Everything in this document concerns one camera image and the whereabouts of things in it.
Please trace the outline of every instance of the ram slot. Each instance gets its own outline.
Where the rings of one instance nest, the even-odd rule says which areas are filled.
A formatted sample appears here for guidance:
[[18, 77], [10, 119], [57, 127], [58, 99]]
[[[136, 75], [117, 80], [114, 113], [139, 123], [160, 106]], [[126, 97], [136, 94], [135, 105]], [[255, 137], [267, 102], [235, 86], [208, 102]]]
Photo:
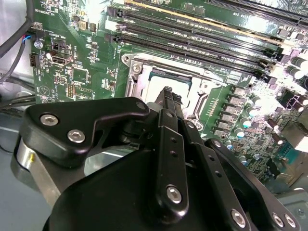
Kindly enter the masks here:
[[105, 34], [105, 41], [117, 42], [117, 43], [127, 43], [127, 44], [136, 45], [140, 47], [146, 47], [153, 51], [160, 51], [160, 52], [163, 52], [164, 54], [170, 54], [170, 55], [178, 56], [182, 58], [189, 58], [191, 60], [202, 62], [208, 65], [217, 65], [222, 68], [228, 68], [230, 70], [240, 71], [248, 75], [255, 74], [255, 70], [251, 68], [246, 68], [244, 66], [229, 63], [223, 60], [206, 57], [204, 55], [200, 55], [194, 52], [179, 50], [175, 47], [171, 47], [168, 45], [164, 45], [164, 44], [160, 44], [160, 43], [156, 43], [156, 42], [152, 42], [152, 41], [148, 41], [148, 40], [140, 39], [136, 37], [130, 37], [126, 35], [117, 36], [117, 35]]

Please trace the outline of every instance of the electrolytic capacitor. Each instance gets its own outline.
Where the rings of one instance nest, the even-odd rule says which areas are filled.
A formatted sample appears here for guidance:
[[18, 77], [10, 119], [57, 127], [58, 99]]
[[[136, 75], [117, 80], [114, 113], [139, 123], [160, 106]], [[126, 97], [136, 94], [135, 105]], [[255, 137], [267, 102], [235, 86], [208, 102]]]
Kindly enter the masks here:
[[244, 155], [239, 156], [239, 161], [244, 165], [247, 166], [248, 162], [246, 160], [246, 157]]
[[249, 106], [247, 107], [246, 111], [251, 117], [255, 117], [258, 115], [258, 111], [254, 107]]
[[226, 142], [225, 142], [225, 145], [226, 145], [226, 147], [227, 147], [229, 150], [232, 150], [232, 149], [233, 149], [233, 145], [232, 145], [231, 141], [226, 141]]
[[262, 100], [258, 96], [254, 96], [252, 99], [252, 102], [254, 102], [256, 107], [261, 107], [262, 106]]
[[301, 79], [302, 77], [304, 77], [305, 76], [305, 74], [306, 74], [306, 72], [305, 71], [301, 71], [301, 70], [299, 70], [299, 69], [297, 69], [297, 68], [292, 68], [291, 70], [290, 70], [290, 75], [292, 75], [293, 76], [293, 78], [295, 78], [295, 79]]
[[234, 133], [237, 136], [237, 138], [243, 138], [245, 136], [243, 129], [241, 129], [241, 128], [236, 128], [234, 130]]
[[293, 108], [295, 110], [297, 110], [298, 112], [302, 112], [304, 110], [304, 106], [301, 105], [299, 102], [296, 102], [294, 105], [293, 105]]
[[251, 126], [251, 122], [247, 117], [243, 117], [241, 119], [241, 123], [242, 123], [244, 128], [250, 128], [250, 126]]
[[308, 99], [303, 95], [299, 95], [298, 101], [304, 106], [308, 105]]
[[279, 128], [279, 125], [273, 119], [268, 119], [268, 124], [274, 130]]
[[294, 65], [298, 66], [301, 69], [308, 70], [308, 60], [306, 59], [298, 58], [294, 62]]
[[272, 138], [274, 139], [274, 141], [278, 144], [278, 145], [282, 145], [283, 144], [283, 140], [280, 138], [279, 135], [277, 135], [276, 133], [272, 133]]

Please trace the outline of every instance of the capacitor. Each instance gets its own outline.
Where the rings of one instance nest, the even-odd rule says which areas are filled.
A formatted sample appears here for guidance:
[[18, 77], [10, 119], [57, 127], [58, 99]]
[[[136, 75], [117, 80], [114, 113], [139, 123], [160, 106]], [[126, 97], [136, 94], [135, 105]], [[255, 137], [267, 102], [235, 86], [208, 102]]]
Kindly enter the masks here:
[[273, 119], [268, 119], [268, 124], [274, 130], [279, 128], [279, 125]]
[[258, 111], [254, 107], [249, 106], [247, 107], [246, 111], [251, 117], [255, 117], [258, 115]]
[[308, 60], [306, 59], [298, 58], [294, 62], [294, 65], [298, 66], [301, 69], [308, 70]]
[[247, 166], [248, 162], [246, 160], [246, 157], [244, 155], [239, 156], [239, 161], [244, 165]]
[[46, 58], [51, 59], [53, 56], [55, 56], [58, 52], [57, 51], [50, 51], [46, 54]]
[[237, 136], [237, 138], [243, 138], [245, 136], [243, 129], [241, 129], [241, 128], [236, 128], [234, 130], [234, 133]]
[[308, 99], [303, 95], [299, 95], [298, 101], [304, 106], [308, 104]]
[[251, 122], [247, 117], [243, 117], [241, 119], [241, 123], [242, 123], [244, 128], [250, 128], [250, 126], [251, 126]]
[[283, 119], [281, 117], [279, 117], [277, 120], [276, 120], [276, 123], [278, 126], [280, 126], [283, 122]]
[[272, 133], [271, 136], [278, 145], [282, 145], [283, 140], [280, 138], [279, 135], [277, 135], [276, 133]]
[[261, 158], [261, 156], [259, 154], [254, 154], [252, 156], [255, 160], [259, 160]]
[[305, 71], [301, 71], [301, 70], [299, 70], [299, 69], [297, 69], [297, 68], [292, 68], [291, 70], [290, 70], [290, 75], [292, 75], [295, 79], [301, 79], [302, 77], [304, 77], [305, 76], [305, 74], [306, 74], [306, 72]]
[[299, 102], [294, 103], [293, 108], [298, 112], [302, 112], [304, 110], [303, 105], [301, 105]]
[[226, 142], [225, 142], [225, 145], [226, 145], [226, 147], [227, 147], [229, 150], [232, 150], [232, 149], [233, 149], [233, 145], [232, 145], [231, 141], [226, 141]]
[[37, 48], [37, 49], [42, 49], [43, 48], [43, 43], [39, 40], [35, 40], [34, 42], [34, 47]]
[[261, 100], [260, 97], [254, 96], [251, 100], [252, 100], [252, 102], [254, 102], [256, 107], [262, 106], [262, 100]]

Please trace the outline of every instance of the motherboard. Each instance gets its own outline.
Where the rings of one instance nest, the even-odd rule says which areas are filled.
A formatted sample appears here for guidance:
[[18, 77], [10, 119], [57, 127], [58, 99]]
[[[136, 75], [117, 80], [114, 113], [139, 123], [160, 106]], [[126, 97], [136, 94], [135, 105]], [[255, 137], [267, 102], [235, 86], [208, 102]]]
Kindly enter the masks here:
[[306, 0], [37, 0], [37, 103], [169, 87], [203, 139], [290, 186], [308, 152], [307, 32]]

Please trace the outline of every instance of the black cable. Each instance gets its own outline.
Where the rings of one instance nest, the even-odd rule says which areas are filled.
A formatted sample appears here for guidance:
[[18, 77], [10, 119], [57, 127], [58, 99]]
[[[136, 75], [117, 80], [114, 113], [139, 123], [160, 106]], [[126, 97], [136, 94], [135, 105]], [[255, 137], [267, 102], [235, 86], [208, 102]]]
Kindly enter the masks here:
[[28, 83], [26, 81], [23, 81], [22, 79], [19, 79], [19, 78], [16, 78], [16, 77], [9, 77], [6, 82], [9, 82], [9, 83], [13, 83], [13, 84], [17, 84], [25, 89], [28, 89], [30, 91], [34, 91], [34, 86], [31, 84], [31, 83]]
[[0, 78], [0, 84], [3, 84], [13, 73], [13, 71], [15, 70], [17, 64], [19, 63], [19, 60], [21, 58], [21, 56], [23, 55], [24, 49], [25, 49], [25, 44], [21, 43], [20, 44], [20, 48], [19, 48], [19, 52], [11, 66], [11, 68], [8, 70], [8, 72], [6, 74], [4, 74], [1, 78]]
[[2, 58], [17, 42], [27, 33], [34, 21], [34, 3], [33, 0], [26, 0], [26, 21], [22, 26], [0, 46], [0, 58]]
[[36, 104], [36, 102], [34, 100], [29, 100], [29, 101], [20, 102], [20, 103], [12, 103], [10, 105], [7, 105], [7, 106], [0, 108], [0, 110], [14, 108], [14, 107], [31, 106], [31, 105], [35, 105], [35, 104]]
[[11, 99], [11, 100], [2, 101], [2, 102], [0, 102], [0, 109], [2, 109], [2, 107], [10, 105], [12, 103], [22, 103], [24, 101], [29, 101], [29, 100], [35, 100], [35, 95], [21, 96], [21, 97], [17, 97], [17, 98]]
[[13, 152], [6, 150], [6, 149], [3, 148], [1, 145], [0, 145], [0, 150], [3, 151], [3, 152], [4, 152], [5, 154], [7, 154], [7, 155], [13, 155]]

